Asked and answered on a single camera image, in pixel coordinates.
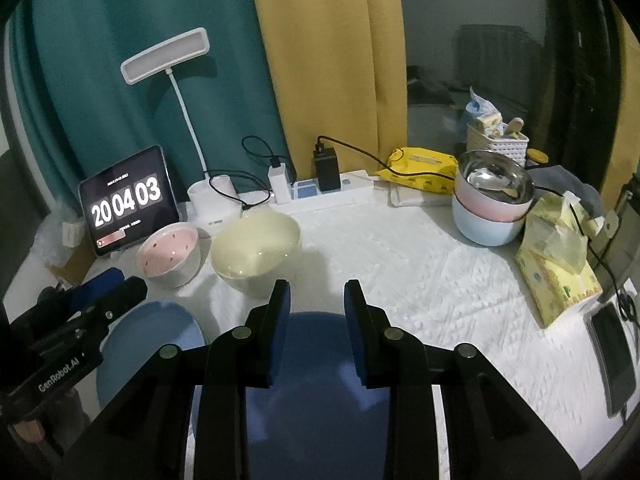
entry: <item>white charger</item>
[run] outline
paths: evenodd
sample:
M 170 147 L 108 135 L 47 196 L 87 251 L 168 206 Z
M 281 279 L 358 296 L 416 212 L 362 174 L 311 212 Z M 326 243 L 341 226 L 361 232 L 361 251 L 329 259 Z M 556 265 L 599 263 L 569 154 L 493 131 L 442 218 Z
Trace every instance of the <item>white charger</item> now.
M 291 184 L 289 183 L 289 175 L 287 175 L 287 167 L 281 162 L 276 168 L 273 164 L 269 166 L 269 183 L 271 190 L 276 197 L 276 204 L 288 204 L 293 199 L 291 197 Z

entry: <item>clock digit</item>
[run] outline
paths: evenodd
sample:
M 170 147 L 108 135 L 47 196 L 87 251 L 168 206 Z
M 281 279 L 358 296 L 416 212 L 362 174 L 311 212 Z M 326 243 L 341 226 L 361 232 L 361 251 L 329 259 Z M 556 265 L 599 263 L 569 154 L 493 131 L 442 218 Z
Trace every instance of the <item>clock digit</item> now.
M 104 224 L 104 221 L 102 220 L 102 218 L 100 218 L 100 207 L 97 204 L 94 204 L 94 206 L 91 208 L 91 214 L 95 215 L 96 227 L 100 227 Z
M 109 206 L 109 202 L 106 200 L 100 202 L 100 212 L 102 213 L 102 218 L 104 218 L 105 222 L 111 221 L 111 206 Z
M 113 195 L 111 199 L 111 205 L 113 205 L 113 212 L 116 216 L 122 216 L 124 213 L 124 204 L 122 203 L 122 197 L 119 194 Z
M 136 210 L 136 203 L 133 202 L 133 197 L 131 196 L 131 189 L 127 187 L 124 190 L 124 207 L 125 209 L 131 209 L 133 211 Z
M 136 198 L 138 199 L 138 203 L 140 205 L 146 205 L 146 203 L 149 202 L 149 193 L 146 190 L 144 182 L 139 182 L 136 184 Z
M 154 176 L 150 176 L 146 180 L 146 186 L 149 188 L 149 198 L 154 202 L 160 198 L 160 188 L 158 187 L 158 180 Z

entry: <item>green curtain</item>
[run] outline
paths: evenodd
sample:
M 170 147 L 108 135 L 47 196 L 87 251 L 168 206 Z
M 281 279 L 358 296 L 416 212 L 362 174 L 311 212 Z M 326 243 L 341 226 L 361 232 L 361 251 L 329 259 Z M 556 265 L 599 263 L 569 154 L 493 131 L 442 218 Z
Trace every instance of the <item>green curtain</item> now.
M 169 78 L 129 86 L 120 73 L 125 59 L 196 27 L 210 51 L 174 75 L 208 166 L 266 179 L 265 161 L 241 147 L 249 134 L 287 154 L 254 0 L 24 0 L 9 27 L 20 115 L 54 196 L 70 205 L 82 179 L 152 144 L 179 199 L 202 179 Z

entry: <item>woven basket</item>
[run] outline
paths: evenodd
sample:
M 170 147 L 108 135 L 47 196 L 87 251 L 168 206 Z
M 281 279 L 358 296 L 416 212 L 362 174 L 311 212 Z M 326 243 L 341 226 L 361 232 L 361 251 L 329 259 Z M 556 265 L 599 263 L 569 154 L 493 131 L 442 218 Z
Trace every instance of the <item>woven basket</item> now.
M 521 166 L 524 166 L 529 139 L 523 134 L 520 135 L 524 138 L 491 139 L 485 137 L 473 126 L 469 126 L 466 130 L 466 148 L 468 150 L 491 150 L 492 152 L 501 153 L 515 160 Z

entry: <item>screw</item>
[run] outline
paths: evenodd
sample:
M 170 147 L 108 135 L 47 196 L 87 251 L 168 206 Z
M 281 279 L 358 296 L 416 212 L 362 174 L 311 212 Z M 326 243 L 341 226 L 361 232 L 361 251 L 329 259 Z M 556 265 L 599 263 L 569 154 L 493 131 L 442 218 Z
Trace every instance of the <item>screw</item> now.
M 477 352 L 476 347 L 469 343 L 462 343 L 458 346 L 458 353 L 462 355 L 462 357 L 474 357 Z
M 385 337 L 387 339 L 391 339 L 391 341 L 398 341 L 398 339 L 401 339 L 402 336 L 404 335 L 402 333 L 402 330 L 400 330 L 399 328 L 396 328 L 395 326 L 390 326 L 389 328 L 385 329 Z
M 251 335 L 251 329 L 247 326 L 236 326 L 231 335 L 236 339 L 247 339 Z
M 178 355 L 178 347 L 176 345 L 164 345 L 158 353 L 162 359 L 171 359 Z

